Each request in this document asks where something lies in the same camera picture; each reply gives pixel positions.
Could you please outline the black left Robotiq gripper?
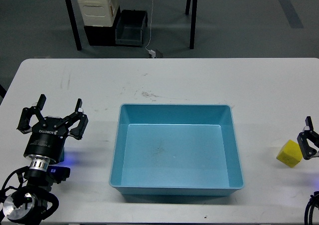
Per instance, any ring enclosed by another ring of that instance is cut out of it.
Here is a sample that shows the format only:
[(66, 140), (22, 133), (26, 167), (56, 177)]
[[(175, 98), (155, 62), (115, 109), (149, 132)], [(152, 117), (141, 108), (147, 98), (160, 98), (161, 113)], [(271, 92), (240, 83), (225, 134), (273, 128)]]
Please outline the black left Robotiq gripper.
[[(64, 144), (68, 136), (81, 140), (88, 124), (88, 117), (82, 108), (82, 99), (78, 98), (75, 110), (63, 119), (59, 117), (43, 117), (41, 110), (44, 107), (46, 96), (41, 94), (36, 105), (23, 108), (17, 130), (23, 134), (30, 133), (30, 139), (23, 156), (42, 156), (50, 159), (50, 164), (64, 161)], [(30, 126), (30, 120), (35, 115), (39, 122)], [(75, 128), (68, 130), (74, 123), (79, 122)]]

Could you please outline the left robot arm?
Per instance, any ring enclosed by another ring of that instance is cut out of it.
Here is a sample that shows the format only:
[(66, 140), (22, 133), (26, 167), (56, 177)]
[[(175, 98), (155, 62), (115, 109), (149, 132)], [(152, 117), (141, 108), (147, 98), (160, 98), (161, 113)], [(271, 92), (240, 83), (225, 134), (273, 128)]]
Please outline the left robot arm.
[(0, 190), (0, 218), (17, 224), (38, 225), (58, 209), (59, 200), (51, 189), (70, 176), (70, 168), (58, 165), (64, 161), (65, 141), (81, 140), (88, 124), (81, 99), (64, 118), (42, 116), (45, 101), (42, 94), (37, 103), (23, 108), (17, 129), (31, 134), (23, 154), (30, 165), (10, 173)]

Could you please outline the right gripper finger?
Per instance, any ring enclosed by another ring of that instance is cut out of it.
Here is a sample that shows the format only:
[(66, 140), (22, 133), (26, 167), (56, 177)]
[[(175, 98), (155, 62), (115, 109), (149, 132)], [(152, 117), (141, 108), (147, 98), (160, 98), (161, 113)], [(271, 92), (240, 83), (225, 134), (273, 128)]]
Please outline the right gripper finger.
[(309, 141), (312, 142), (314, 146), (319, 148), (319, 134), (314, 131), (314, 126), (312, 123), (311, 116), (307, 116), (305, 119), (305, 127), (303, 131), (298, 135), (298, 145), (300, 147), (302, 156), (305, 160), (311, 158), (318, 158), (319, 151), (310, 146)]

